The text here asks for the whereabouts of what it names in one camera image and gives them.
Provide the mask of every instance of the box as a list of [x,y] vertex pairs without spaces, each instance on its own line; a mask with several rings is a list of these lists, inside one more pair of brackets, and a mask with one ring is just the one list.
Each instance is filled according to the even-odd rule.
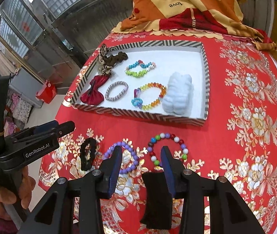
[[[71,104],[84,111],[96,113],[110,113],[114,116],[132,116],[141,119],[178,122],[202,126],[208,117],[210,76],[208,62],[201,42],[185,40],[155,40],[122,44],[108,48],[108,55],[116,55],[118,52],[125,52],[128,60],[117,64],[113,69],[113,75],[99,91],[105,96],[107,88],[116,81],[125,81],[129,85],[128,92],[115,102],[105,100],[98,106],[87,105],[80,101],[80,96],[90,88],[90,81],[97,75],[97,58],[90,65],[88,71],[81,79]],[[137,60],[145,64],[155,62],[157,68],[148,72],[144,77],[134,78],[125,74],[125,68]],[[146,83],[156,82],[167,86],[169,77],[175,71],[181,74],[190,74],[192,77],[191,100],[187,112],[175,115],[164,112],[162,105],[143,111],[134,107],[131,99],[134,98],[134,89]],[[121,92],[123,86],[115,87],[110,97]],[[144,103],[151,103],[160,94],[159,89],[151,88],[140,95]]]

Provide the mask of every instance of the beaded bracelet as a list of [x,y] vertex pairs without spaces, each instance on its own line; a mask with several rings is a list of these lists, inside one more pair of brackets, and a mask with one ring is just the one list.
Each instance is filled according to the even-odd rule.
[[[115,97],[109,97],[109,93],[111,92],[111,90],[116,87],[117,85],[124,85],[125,88]],[[105,99],[108,100],[108,101],[116,101],[118,100],[119,98],[121,98],[129,89],[129,86],[126,82],[123,82],[123,81],[117,81],[113,84],[111,84],[107,91],[106,91],[106,94],[105,94]]]
[[[139,72],[130,71],[130,69],[135,68],[138,65],[140,65],[143,68],[143,70],[141,70]],[[136,63],[126,67],[125,74],[136,77],[136,78],[143,77],[145,74],[147,74],[147,72],[151,71],[154,68],[156,68],[156,64],[154,62],[150,62],[147,65],[145,65],[141,60],[139,60]]]
[[147,151],[149,152],[149,155],[151,156],[151,161],[154,163],[155,166],[162,167],[162,164],[157,159],[156,154],[154,153],[153,146],[157,141],[164,139],[164,138],[166,138],[166,139],[171,138],[172,140],[174,140],[174,142],[178,143],[183,151],[182,159],[187,160],[188,149],[186,148],[186,145],[184,144],[184,140],[180,140],[179,137],[175,136],[175,134],[161,133],[160,135],[156,135],[155,137],[152,137],[150,139],[150,142],[148,143],[148,147],[147,147]]
[[128,150],[131,153],[131,156],[133,157],[134,161],[131,166],[127,167],[126,169],[122,170],[120,169],[119,174],[127,174],[130,173],[134,170],[136,170],[136,167],[139,165],[139,156],[136,154],[135,150],[131,148],[126,142],[117,142],[114,143],[112,146],[109,147],[109,149],[104,153],[103,159],[107,159],[111,156],[113,153],[113,150],[115,149],[116,146],[121,146],[122,148]]
[[[159,94],[159,97],[154,102],[150,103],[149,105],[143,105],[143,100],[137,96],[140,92],[145,91],[151,87],[156,87],[156,88],[161,89],[161,93]],[[149,110],[149,109],[154,108],[157,105],[159,105],[165,95],[166,95],[166,87],[165,86],[163,86],[160,83],[147,83],[147,84],[134,90],[134,99],[132,99],[131,102],[132,102],[133,106],[137,106],[139,109],[142,109],[145,111],[145,110]]]

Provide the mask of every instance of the tile floor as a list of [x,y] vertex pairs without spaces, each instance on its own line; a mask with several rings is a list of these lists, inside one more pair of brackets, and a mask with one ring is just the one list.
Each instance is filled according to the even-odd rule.
[[[37,125],[42,125],[46,122],[54,120],[59,107],[61,106],[65,95],[56,95],[55,98],[49,104],[43,104],[41,108],[34,108],[29,116],[26,128],[30,128]],[[40,201],[45,191],[38,186],[39,170],[40,170],[41,159],[33,162],[28,166],[29,175],[32,176],[37,184],[33,191],[33,197],[29,205],[29,209],[33,210],[36,204]]]

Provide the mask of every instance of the red velvet bow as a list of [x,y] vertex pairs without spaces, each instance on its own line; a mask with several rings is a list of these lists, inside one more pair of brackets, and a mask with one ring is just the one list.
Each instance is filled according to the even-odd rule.
[[91,80],[91,88],[83,93],[80,100],[88,105],[99,105],[104,101],[104,96],[98,91],[98,88],[104,85],[109,79],[108,75],[97,75]]

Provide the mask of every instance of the floral tablecloth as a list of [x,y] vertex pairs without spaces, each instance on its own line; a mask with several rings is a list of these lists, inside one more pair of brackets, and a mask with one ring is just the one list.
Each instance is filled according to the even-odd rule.
[[[185,167],[211,179],[224,175],[236,188],[266,233],[277,227],[277,68],[268,52],[258,51],[246,39],[222,39],[198,36],[155,36],[148,33],[110,34],[105,43],[114,46],[148,40],[194,40],[204,45],[210,71],[208,119],[203,127],[177,123],[148,122],[136,118],[83,112],[70,104],[78,83],[98,50],[86,62],[70,87],[56,120],[72,120],[76,130],[64,136],[60,148],[45,156],[40,168],[39,185],[48,190],[61,176],[82,177],[80,145],[93,137],[97,153],[93,168],[102,161],[102,153],[117,141],[125,141],[141,157],[139,167],[130,174],[121,174],[116,192],[102,201],[106,233],[178,233],[183,200],[173,200],[172,229],[149,230],[140,224],[146,204],[142,173],[154,169],[146,147],[150,138],[160,133],[173,133],[185,141],[189,149]],[[180,147],[172,140],[161,140],[154,151],[167,145],[176,158]],[[131,162],[123,152],[123,167]],[[78,218],[76,200],[75,216]],[[205,198],[205,234],[210,233],[210,211]]]

